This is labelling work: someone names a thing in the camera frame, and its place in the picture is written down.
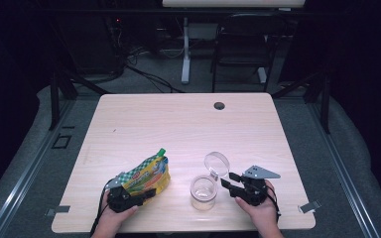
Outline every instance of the wooden table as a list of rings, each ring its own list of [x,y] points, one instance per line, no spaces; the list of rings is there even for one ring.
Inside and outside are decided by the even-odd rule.
[[[217,110],[215,102],[225,108]],[[254,230],[249,216],[218,182],[215,206],[191,206],[191,180],[208,175],[205,155],[216,151],[241,175],[252,165],[281,175],[270,179],[282,212],[281,229],[310,229],[311,213],[286,136],[271,96],[266,93],[118,94],[101,97],[66,186],[52,229],[88,232],[102,188],[165,148],[169,186],[127,220],[120,232]]]

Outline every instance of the table leg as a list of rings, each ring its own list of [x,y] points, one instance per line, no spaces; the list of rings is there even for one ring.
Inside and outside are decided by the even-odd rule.
[[[190,70],[191,70],[191,58],[190,58],[190,36],[188,32],[188,18],[184,19],[184,66],[182,68],[182,83],[190,83]]]
[[[258,77],[261,84],[267,81],[267,73],[264,67],[258,67]]]

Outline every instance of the transparent cup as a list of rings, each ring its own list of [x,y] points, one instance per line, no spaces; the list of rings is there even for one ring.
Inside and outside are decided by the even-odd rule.
[[[208,176],[198,176],[190,183],[191,204],[198,210],[210,210],[215,205],[218,177],[228,175],[230,164],[219,152],[205,156],[204,163],[209,170]]]
[[[191,205],[198,210],[210,210],[215,205],[217,184],[211,176],[198,176],[190,183]]]

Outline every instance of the round hole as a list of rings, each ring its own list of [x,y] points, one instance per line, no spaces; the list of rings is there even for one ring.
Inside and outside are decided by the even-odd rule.
[[[217,110],[222,110],[222,109],[224,109],[224,107],[225,107],[225,105],[222,102],[215,102],[214,103],[214,108]]]

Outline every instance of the clear plastic cup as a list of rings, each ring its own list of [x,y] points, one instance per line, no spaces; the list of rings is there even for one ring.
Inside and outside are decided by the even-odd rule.
[[[211,176],[198,176],[190,183],[190,202],[198,210],[210,210],[215,205],[217,184]]]

